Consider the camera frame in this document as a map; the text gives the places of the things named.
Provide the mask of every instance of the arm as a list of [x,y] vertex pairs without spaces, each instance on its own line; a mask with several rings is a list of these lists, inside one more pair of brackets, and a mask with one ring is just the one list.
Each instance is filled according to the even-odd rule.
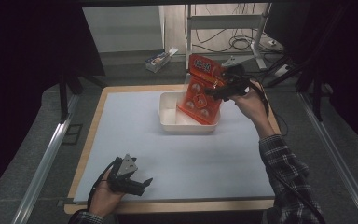
[[125,193],[112,192],[106,179],[110,170],[103,175],[103,180],[98,185],[91,199],[89,211],[77,211],[69,220],[69,224],[102,224],[103,218],[112,214]]
[[231,96],[230,99],[255,125],[260,138],[261,159],[266,167],[271,168],[267,169],[267,174],[276,197],[274,207],[267,211],[269,223],[319,223],[311,210],[281,184],[273,174],[275,173],[292,188],[297,189],[299,194],[321,211],[306,180],[308,166],[299,161],[286,145],[282,136],[273,131],[265,108],[256,92],[249,90],[244,96]]

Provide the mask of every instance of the orange package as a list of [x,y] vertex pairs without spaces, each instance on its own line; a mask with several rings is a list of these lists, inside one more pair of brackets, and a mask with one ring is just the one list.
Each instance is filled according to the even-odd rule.
[[188,60],[188,69],[191,78],[178,108],[200,124],[215,124],[222,100],[215,100],[206,95],[204,90],[225,85],[221,78],[225,68],[211,59],[192,54]]

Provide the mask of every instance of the wooden table edge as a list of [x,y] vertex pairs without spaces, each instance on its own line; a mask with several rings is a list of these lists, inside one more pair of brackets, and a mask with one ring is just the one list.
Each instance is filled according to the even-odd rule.
[[[83,151],[79,159],[79,163],[76,168],[76,172],[74,175],[74,179],[71,185],[71,188],[69,189],[69,193],[67,198],[74,198],[78,184],[80,182],[80,179],[84,173],[86,163],[89,159],[90,151],[92,148],[92,144],[94,142],[94,137],[96,134],[96,130],[98,128],[101,115],[103,113],[103,107],[104,103],[106,101],[108,93],[112,92],[138,92],[138,91],[184,91],[184,85],[150,85],[150,86],[117,86],[117,87],[106,87],[103,89],[103,92],[101,94],[100,100],[97,104],[97,108],[94,113],[94,117],[92,119],[92,123],[89,127],[89,134],[86,138],[86,143],[83,146]],[[271,123],[272,128],[274,129],[275,133],[280,133],[280,129],[278,126],[278,123],[271,112],[272,109],[269,107],[269,121]],[[118,213],[135,213],[133,211],[137,211],[136,213],[143,213],[142,211],[148,211],[150,212],[178,212],[178,211],[187,211],[190,208],[197,208],[196,211],[204,210],[207,211],[224,211],[226,208],[224,206],[227,206],[230,209],[234,210],[254,210],[251,209],[253,204],[255,207],[260,207],[260,209],[267,209],[272,206],[273,200],[245,200],[245,201],[224,201],[224,202],[186,202],[186,203],[121,203],[120,206],[117,208]],[[78,204],[66,204],[64,206],[64,211],[67,214],[73,214],[78,209],[86,208],[86,205],[78,205]]]

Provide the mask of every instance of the metal rail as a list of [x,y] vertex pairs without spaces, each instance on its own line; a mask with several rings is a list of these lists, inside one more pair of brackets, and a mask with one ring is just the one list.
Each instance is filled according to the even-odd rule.
[[343,160],[341,154],[339,153],[338,148],[334,144],[334,141],[330,137],[330,134],[325,129],[324,124],[320,122],[312,112],[312,103],[309,96],[306,93],[300,92],[298,94],[300,101],[303,103],[305,110],[307,111],[310,121],[312,122],[316,133],[321,138],[324,147],[326,148],[331,161],[336,166],[336,169],[341,176],[342,181],[344,182],[349,194],[351,195],[354,203],[358,208],[358,183],[353,177],[348,165]]
[[30,217],[34,204],[36,203],[37,197],[43,185],[45,184],[46,178],[48,176],[48,172],[51,168],[52,163],[54,162],[55,156],[57,155],[57,151],[61,145],[62,139],[65,136],[66,130],[71,122],[71,119],[74,115],[75,107],[77,105],[78,99],[80,97],[78,95],[73,95],[69,102],[68,108],[68,117],[64,123],[58,124],[50,143],[48,144],[48,148],[46,149],[45,154],[43,155],[42,161],[39,163],[36,172],[34,173],[34,177],[29,185],[27,191],[25,192],[24,197],[22,198],[19,209],[16,212],[11,223],[27,223],[28,218]]

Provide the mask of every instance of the white table surface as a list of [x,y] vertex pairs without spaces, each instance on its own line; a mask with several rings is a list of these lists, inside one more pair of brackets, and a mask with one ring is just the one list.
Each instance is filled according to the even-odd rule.
[[162,91],[109,93],[85,172],[74,198],[88,199],[96,178],[116,157],[136,157],[132,180],[153,177],[142,197],[123,201],[226,200],[273,197],[255,127],[228,101],[213,133],[165,132],[158,117]]

